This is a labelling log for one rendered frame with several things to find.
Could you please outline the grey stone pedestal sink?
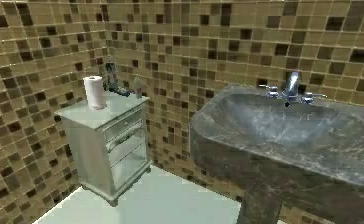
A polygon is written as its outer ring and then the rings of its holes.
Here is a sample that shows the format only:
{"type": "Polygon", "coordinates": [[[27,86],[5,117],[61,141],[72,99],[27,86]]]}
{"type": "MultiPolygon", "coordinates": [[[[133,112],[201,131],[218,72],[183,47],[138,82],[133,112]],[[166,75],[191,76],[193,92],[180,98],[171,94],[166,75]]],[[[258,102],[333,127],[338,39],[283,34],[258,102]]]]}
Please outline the grey stone pedestal sink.
{"type": "Polygon", "coordinates": [[[244,192],[236,224],[277,224],[284,205],[364,224],[364,107],[269,98],[228,85],[190,120],[194,163],[244,192]]]}

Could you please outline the dark spray bottle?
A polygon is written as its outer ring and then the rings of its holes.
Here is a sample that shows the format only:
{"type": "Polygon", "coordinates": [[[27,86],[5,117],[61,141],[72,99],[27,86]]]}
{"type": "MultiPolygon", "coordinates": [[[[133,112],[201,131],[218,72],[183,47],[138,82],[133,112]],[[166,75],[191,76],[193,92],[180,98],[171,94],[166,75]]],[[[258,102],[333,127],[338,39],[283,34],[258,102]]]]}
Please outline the dark spray bottle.
{"type": "Polygon", "coordinates": [[[107,62],[105,64],[105,69],[108,72],[107,81],[104,83],[104,89],[109,92],[116,93],[121,96],[128,97],[130,95],[130,92],[120,87],[118,84],[118,79],[116,78],[115,71],[116,67],[113,62],[107,62]]]}

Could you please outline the pale green bathroom cabinet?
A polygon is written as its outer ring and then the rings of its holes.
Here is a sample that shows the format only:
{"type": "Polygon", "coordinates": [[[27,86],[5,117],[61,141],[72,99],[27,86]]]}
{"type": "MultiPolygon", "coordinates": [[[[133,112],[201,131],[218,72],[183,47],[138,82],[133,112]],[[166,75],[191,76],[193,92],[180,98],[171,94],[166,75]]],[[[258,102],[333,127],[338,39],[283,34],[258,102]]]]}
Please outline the pale green bathroom cabinet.
{"type": "Polygon", "coordinates": [[[79,182],[118,205],[119,197],[151,170],[146,130],[146,96],[105,94],[107,106],[92,110],[86,101],[56,112],[69,142],[79,182]]]}

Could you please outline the chrome sink faucet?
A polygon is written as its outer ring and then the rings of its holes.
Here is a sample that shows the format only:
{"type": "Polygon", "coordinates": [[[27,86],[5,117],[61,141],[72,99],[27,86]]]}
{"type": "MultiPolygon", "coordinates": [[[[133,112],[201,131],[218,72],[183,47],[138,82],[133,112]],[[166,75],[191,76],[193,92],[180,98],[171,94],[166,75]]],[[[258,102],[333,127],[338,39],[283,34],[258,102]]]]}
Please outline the chrome sink faucet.
{"type": "Polygon", "coordinates": [[[326,98],[325,94],[315,94],[313,92],[304,92],[303,94],[300,94],[299,79],[300,74],[297,71],[291,72],[286,80],[284,89],[281,92],[278,91],[277,86],[273,85],[259,84],[259,87],[267,90],[267,98],[279,101],[285,107],[289,107],[294,103],[310,105],[314,103],[316,97],[326,98]]]}

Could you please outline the small clear soap bottle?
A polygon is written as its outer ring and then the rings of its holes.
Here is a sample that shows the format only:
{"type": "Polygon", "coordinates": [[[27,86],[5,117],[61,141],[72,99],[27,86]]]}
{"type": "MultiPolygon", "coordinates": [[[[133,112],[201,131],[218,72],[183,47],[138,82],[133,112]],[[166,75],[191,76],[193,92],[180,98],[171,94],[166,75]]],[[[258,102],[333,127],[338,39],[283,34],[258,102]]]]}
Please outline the small clear soap bottle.
{"type": "Polygon", "coordinates": [[[134,90],[136,94],[136,98],[142,98],[142,83],[139,77],[134,78],[134,90]]]}

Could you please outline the white paper towel roll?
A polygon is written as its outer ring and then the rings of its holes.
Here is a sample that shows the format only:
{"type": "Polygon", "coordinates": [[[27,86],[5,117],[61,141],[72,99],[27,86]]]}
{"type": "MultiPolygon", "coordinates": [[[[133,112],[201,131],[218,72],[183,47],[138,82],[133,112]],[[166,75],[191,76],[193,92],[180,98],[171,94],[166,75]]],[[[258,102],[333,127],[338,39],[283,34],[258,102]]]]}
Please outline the white paper towel roll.
{"type": "Polygon", "coordinates": [[[87,104],[93,110],[106,107],[103,79],[101,76],[88,76],[83,79],[87,104]]]}

